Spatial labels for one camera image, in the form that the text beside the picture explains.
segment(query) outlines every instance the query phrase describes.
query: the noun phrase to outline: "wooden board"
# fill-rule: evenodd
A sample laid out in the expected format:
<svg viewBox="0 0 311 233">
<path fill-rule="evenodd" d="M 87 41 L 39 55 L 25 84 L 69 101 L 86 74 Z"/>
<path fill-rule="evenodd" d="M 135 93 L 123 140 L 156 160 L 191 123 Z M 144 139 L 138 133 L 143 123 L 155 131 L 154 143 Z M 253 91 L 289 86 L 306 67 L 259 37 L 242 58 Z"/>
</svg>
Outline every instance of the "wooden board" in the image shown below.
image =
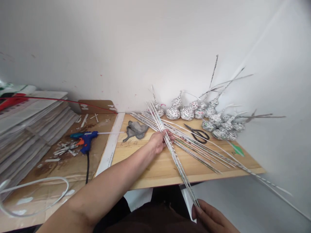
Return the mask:
<svg viewBox="0 0 311 233">
<path fill-rule="evenodd" d="M 116 114 L 99 114 L 97 116 L 99 123 L 96 122 L 96 118 L 90 119 L 93 114 L 88 116 L 88 119 L 83 128 L 81 127 L 82 121 L 85 115 L 82 115 L 82 120 L 79 123 L 74 123 L 69 130 L 58 140 L 62 143 L 69 142 L 72 139 L 70 134 L 85 132 L 85 131 L 98 131 L 98 132 L 110 132 L 113 123 L 116 118 Z M 101 156 L 105 149 L 109 134 L 98 135 L 92 140 L 92 147 L 90 150 L 90 168 L 89 168 L 89 180 L 94 176 L 98 164 L 101 160 Z M 69 152 L 58 156 L 60 160 L 58 162 L 45 162 L 47 159 L 55 159 L 53 153 L 56 151 L 57 144 L 53 145 L 46 155 L 40 160 L 40 162 L 28 173 L 28 175 L 21 181 L 27 183 L 35 180 L 39 180 L 46 177 L 62 176 L 69 181 L 69 191 L 72 190 L 70 195 L 63 197 L 56 205 L 47 211 L 38 214 L 33 217 L 27 218 L 11 218 L 0 212 L 0 232 L 11 231 L 24 227 L 34 226 L 44 223 L 68 198 L 75 194 L 80 188 L 85 185 L 87 157 L 79 152 L 75 157 Z M 75 151 L 79 151 L 82 146 L 75 148 Z M 61 180 L 55 180 L 51 182 L 45 182 L 26 186 L 15 190 L 6 200 L 5 207 L 11 211 L 23 211 L 25 214 L 32 214 L 39 210 L 46 208 L 55 202 L 63 191 L 66 189 L 66 184 Z M 17 205 L 18 200 L 22 198 L 33 197 L 31 202 Z"/>
<path fill-rule="evenodd" d="M 166 116 L 163 116 L 162 118 L 164 120 L 168 120 Z M 129 120 L 137 121 L 134 117 L 130 116 L 129 114 L 126 114 L 124 117 L 121 131 L 126 131 L 126 127 L 128 125 Z M 184 127 L 185 123 L 194 129 L 203 130 L 201 127 L 202 120 L 200 119 L 193 119 L 192 121 L 186 121 L 180 118 L 172 122 L 182 127 Z M 185 130 L 181 131 L 185 132 L 187 135 L 192 137 L 191 133 Z M 116 164 L 122 161 L 123 159 L 129 157 L 132 153 L 134 153 L 140 147 L 145 145 L 153 133 L 154 131 L 152 129 L 148 129 L 143 139 L 138 140 L 136 137 L 132 137 L 127 142 L 122 142 L 122 140 L 127 137 L 126 133 L 120 134 L 118 138 L 117 147 L 114 152 L 112 164 Z M 232 146 L 229 145 L 226 141 L 219 141 L 215 139 L 210 132 L 207 132 L 207 134 L 210 136 L 210 141 L 214 142 L 222 149 L 232 154 L 237 160 L 239 160 L 244 166 L 249 168 L 252 172 L 265 173 L 265 170 L 237 142 L 233 142 L 233 144 L 239 146 L 242 149 L 245 157 L 242 157 L 241 155 L 237 154 L 235 150 L 232 148 Z M 224 153 L 215 145 L 207 143 L 206 146 L 229 158 L 229 156 L 226 153 Z M 200 182 L 206 180 L 248 175 L 247 172 L 239 168 L 229 169 L 218 162 L 216 162 L 216 164 L 213 164 L 213 166 L 218 170 L 220 170 L 223 174 L 222 175 L 216 174 L 209 168 L 207 168 L 205 165 L 200 163 L 198 160 L 193 158 L 191 155 L 189 155 L 187 152 L 177 147 L 176 145 L 174 146 L 174 148 L 178 154 L 178 157 L 190 182 Z M 174 164 L 171 154 L 169 150 L 165 148 L 162 151 L 162 153 L 158 155 L 156 159 L 149 165 L 149 167 L 135 182 L 135 184 L 131 189 L 149 188 L 149 187 L 165 186 L 181 183 L 183 183 L 182 179 Z"/>
</svg>

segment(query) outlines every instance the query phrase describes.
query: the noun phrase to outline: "blue glue gun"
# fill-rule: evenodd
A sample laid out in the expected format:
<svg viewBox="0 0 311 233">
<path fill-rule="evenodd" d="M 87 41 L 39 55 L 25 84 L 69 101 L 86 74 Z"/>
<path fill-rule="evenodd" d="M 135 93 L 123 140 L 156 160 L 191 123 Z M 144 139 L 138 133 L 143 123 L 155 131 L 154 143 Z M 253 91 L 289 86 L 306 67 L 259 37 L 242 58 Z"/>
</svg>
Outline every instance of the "blue glue gun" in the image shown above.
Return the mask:
<svg viewBox="0 0 311 233">
<path fill-rule="evenodd" d="M 98 131 L 85 132 L 85 133 L 75 133 L 70 135 L 73 139 L 80 139 L 77 145 L 83 145 L 83 148 L 80 150 L 82 154 L 86 154 L 91 149 L 92 139 L 97 137 Z"/>
</svg>

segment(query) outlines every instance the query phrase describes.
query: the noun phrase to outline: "red wire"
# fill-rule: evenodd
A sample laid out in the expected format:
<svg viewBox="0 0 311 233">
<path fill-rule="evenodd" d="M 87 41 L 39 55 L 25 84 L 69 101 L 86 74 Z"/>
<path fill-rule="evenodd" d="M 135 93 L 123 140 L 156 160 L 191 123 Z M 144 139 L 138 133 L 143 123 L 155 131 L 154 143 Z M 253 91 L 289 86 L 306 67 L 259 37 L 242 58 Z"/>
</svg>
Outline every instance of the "red wire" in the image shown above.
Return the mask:
<svg viewBox="0 0 311 233">
<path fill-rule="evenodd" d="M 97 106 L 94 106 L 94 105 L 90 105 L 90 104 L 86 104 L 86 103 L 82 103 L 82 102 L 77 102 L 77 101 L 72 101 L 72 100 L 65 100 L 65 99 L 54 99 L 54 98 L 44 98 L 44 97 L 31 97 L 31 96 L 12 96 L 12 97 L 0 97 L 0 100 L 1 99 L 11 99 L 11 98 L 58 100 L 58 101 L 65 101 L 65 102 L 70 102 L 70 103 L 76 103 L 76 104 L 85 104 L 85 105 L 88 105 L 88 106 L 91 106 L 91 107 L 107 110 L 109 112 L 117 114 L 116 112 L 111 111 L 111 110 L 106 109 L 106 108 L 101 108 L 101 107 L 97 107 Z"/>
</svg>

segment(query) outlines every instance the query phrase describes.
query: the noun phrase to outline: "green paper piece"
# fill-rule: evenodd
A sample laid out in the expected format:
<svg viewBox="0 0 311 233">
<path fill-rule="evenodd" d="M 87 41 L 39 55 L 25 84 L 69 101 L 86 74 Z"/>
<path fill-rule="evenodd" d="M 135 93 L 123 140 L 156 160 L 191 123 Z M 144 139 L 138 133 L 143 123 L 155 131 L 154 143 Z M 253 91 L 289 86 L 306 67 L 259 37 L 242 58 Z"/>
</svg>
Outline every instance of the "green paper piece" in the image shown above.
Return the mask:
<svg viewBox="0 0 311 233">
<path fill-rule="evenodd" d="M 234 144 L 232 144 L 232 145 L 233 145 L 234 150 L 236 151 L 237 154 L 240 154 L 240 155 L 242 155 L 243 157 L 245 157 L 245 155 L 244 155 L 244 153 L 243 153 L 241 147 L 238 147 L 238 146 L 236 146 L 236 145 L 234 145 Z"/>
</svg>

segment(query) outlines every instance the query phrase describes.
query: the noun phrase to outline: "right hand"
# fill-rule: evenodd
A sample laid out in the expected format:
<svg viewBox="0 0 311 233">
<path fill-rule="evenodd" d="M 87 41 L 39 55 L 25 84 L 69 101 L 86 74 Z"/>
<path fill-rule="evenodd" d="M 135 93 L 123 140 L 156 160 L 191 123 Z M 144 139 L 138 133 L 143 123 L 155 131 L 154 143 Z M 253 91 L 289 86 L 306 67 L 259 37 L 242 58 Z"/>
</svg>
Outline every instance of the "right hand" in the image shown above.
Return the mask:
<svg viewBox="0 0 311 233">
<path fill-rule="evenodd" d="M 200 207 L 192 206 L 192 219 L 198 219 L 211 233 L 240 233 L 215 207 L 198 199 Z"/>
<path fill-rule="evenodd" d="M 175 140 L 175 137 L 173 136 L 171 132 L 169 132 L 168 129 L 162 132 L 157 131 L 153 135 L 151 135 L 149 142 L 147 144 L 152 148 L 155 154 L 160 154 L 162 150 L 164 149 L 164 147 L 166 147 L 166 143 L 163 138 L 166 135 L 166 132 L 171 141 Z"/>
</svg>

